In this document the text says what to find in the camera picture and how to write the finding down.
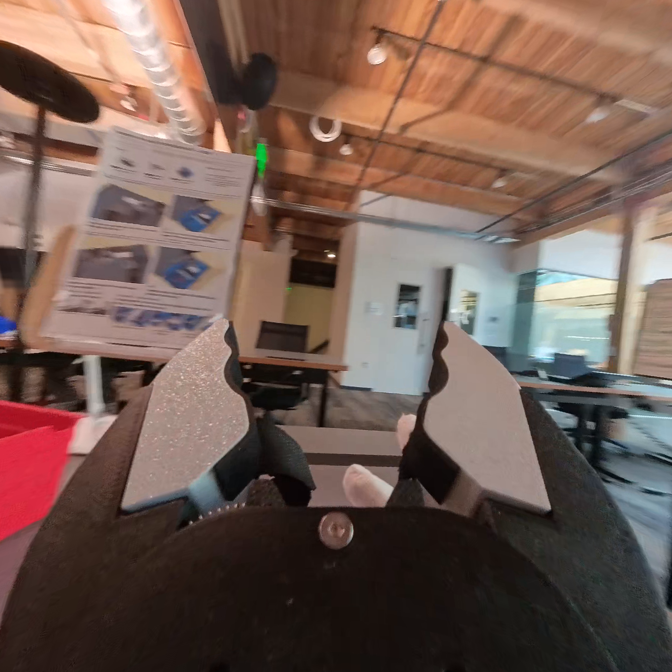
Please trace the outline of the instruction poster on stand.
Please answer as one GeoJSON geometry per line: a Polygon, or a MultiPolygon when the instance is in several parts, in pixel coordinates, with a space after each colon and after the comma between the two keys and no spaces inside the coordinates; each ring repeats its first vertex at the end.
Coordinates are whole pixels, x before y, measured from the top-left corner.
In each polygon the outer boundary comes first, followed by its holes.
{"type": "Polygon", "coordinates": [[[87,456],[116,420],[108,413],[104,402],[104,383],[101,357],[84,355],[85,414],[77,421],[69,441],[68,456],[87,456]]]}

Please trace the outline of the black office chair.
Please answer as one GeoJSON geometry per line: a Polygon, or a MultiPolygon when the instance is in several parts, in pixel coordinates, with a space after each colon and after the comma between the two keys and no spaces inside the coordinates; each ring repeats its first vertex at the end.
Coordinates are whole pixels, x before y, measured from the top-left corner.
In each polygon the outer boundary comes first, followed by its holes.
{"type": "MultiPolygon", "coordinates": [[[[303,354],[308,342],[306,325],[261,322],[257,349],[303,354]]],[[[304,370],[266,364],[243,364],[243,390],[252,406],[270,414],[294,409],[309,395],[304,370]]]]}

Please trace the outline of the wooden backboard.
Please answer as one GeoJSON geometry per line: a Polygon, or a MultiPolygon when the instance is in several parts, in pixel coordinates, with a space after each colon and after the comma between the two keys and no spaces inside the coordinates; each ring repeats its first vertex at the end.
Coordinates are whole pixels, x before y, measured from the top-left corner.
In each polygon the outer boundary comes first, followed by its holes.
{"type": "Polygon", "coordinates": [[[29,289],[23,298],[18,321],[18,335],[22,345],[29,350],[47,351],[55,340],[41,334],[42,323],[50,314],[61,286],[67,257],[74,245],[77,227],[74,224],[61,228],[50,250],[42,255],[29,289]]]}

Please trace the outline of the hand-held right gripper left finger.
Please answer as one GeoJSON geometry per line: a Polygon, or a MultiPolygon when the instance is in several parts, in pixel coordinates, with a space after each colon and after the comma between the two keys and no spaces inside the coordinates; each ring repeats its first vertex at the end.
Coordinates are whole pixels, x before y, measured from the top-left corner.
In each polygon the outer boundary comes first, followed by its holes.
{"type": "Polygon", "coordinates": [[[122,510],[137,512],[187,496],[211,509],[224,495],[214,468],[251,432],[251,407],[235,380],[238,347],[221,318],[176,354],[153,382],[122,510]]]}

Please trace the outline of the wooden office table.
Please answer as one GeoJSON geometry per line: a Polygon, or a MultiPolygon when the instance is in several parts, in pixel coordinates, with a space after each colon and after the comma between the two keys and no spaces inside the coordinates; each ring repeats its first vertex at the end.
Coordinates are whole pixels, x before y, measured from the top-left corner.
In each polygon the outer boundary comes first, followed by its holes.
{"type": "Polygon", "coordinates": [[[328,355],[255,349],[239,356],[243,390],[253,408],[265,415],[290,411],[310,396],[310,387],[320,387],[316,426],[324,427],[330,376],[347,372],[349,366],[328,355]]]}
{"type": "Polygon", "coordinates": [[[598,371],[567,378],[544,376],[543,372],[529,370],[513,373],[513,377],[534,399],[576,418],[574,428],[565,432],[606,483],[619,484],[655,497],[671,498],[668,491],[643,486],[606,466],[607,446],[621,452],[631,450],[623,440],[610,435],[611,423],[635,419],[639,414],[643,414],[645,419],[670,419],[670,388],[646,384],[632,376],[598,371]]]}

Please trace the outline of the black disc floor lamp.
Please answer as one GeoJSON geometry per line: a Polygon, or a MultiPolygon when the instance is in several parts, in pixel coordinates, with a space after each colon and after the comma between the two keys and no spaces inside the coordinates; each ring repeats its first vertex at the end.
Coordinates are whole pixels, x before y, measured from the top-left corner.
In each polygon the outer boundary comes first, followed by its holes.
{"type": "Polygon", "coordinates": [[[23,284],[28,286],[37,264],[37,214],[41,187],[46,116],[92,124],[99,118],[95,96],[74,75],[27,48],[1,42],[1,88],[36,107],[32,166],[23,217],[23,284]]]}

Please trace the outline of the person's right hand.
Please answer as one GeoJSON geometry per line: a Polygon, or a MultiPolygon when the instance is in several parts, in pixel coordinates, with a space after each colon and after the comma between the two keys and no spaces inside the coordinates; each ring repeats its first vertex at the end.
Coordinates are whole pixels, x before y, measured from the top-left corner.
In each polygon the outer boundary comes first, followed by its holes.
{"type": "MultiPolygon", "coordinates": [[[[397,422],[395,436],[401,451],[408,443],[416,420],[417,416],[404,414],[397,422]]],[[[342,485],[349,504],[360,508],[383,508],[393,492],[392,485],[359,464],[348,466],[343,475],[342,485]]]]}

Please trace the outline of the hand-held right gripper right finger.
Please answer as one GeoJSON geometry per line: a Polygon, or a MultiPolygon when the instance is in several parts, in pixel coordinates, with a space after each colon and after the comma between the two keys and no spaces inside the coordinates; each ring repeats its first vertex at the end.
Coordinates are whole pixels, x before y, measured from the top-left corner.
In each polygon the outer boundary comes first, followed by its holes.
{"type": "Polygon", "coordinates": [[[419,477],[441,508],[475,516],[485,500],[544,516],[551,504],[521,388],[491,353],[454,323],[433,348],[419,430],[429,441],[419,477]]]}

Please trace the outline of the silver ceiling duct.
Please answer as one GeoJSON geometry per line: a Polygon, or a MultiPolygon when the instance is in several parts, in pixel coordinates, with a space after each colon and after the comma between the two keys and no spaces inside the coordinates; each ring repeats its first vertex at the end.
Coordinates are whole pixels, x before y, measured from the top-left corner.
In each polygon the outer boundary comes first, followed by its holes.
{"type": "Polygon", "coordinates": [[[146,1],[102,1],[125,36],[175,136],[200,146],[206,124],[196,99],[183,81],[146,1]]]}

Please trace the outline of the black ceiling dome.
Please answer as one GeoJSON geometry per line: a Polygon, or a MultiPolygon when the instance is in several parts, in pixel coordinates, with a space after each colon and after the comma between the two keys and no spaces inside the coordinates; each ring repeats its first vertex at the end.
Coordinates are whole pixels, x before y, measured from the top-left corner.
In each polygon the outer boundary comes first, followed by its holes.
{"type": "Polygon", "coordinates": [[[278,66],[270,55],[255,52],[238,71],[224,53],[216,60],[214,101],[220,105],[242,105],[257,112],[269,104],[277,81],[278,66]]]}

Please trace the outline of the red plastic bin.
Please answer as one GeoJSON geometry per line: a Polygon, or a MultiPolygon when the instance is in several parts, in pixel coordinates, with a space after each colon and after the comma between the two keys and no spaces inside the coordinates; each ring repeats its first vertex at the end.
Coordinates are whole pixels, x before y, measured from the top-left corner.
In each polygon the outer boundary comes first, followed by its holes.
{"type": "Polygon", "coordinates": [[[1,540],[48,514],[82,417],[1,401],[1,540]]]}

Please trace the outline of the instruction sheet in acrylic holder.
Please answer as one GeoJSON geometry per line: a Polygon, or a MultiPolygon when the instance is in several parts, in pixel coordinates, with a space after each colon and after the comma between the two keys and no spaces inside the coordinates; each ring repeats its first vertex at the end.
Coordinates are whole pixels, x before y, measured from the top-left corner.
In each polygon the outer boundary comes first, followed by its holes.
{"type": "Polygon", "coordinates": [[[51,349],[165,362],[226,317],[256,157],[114,127],[45,267],[51,349]]]}

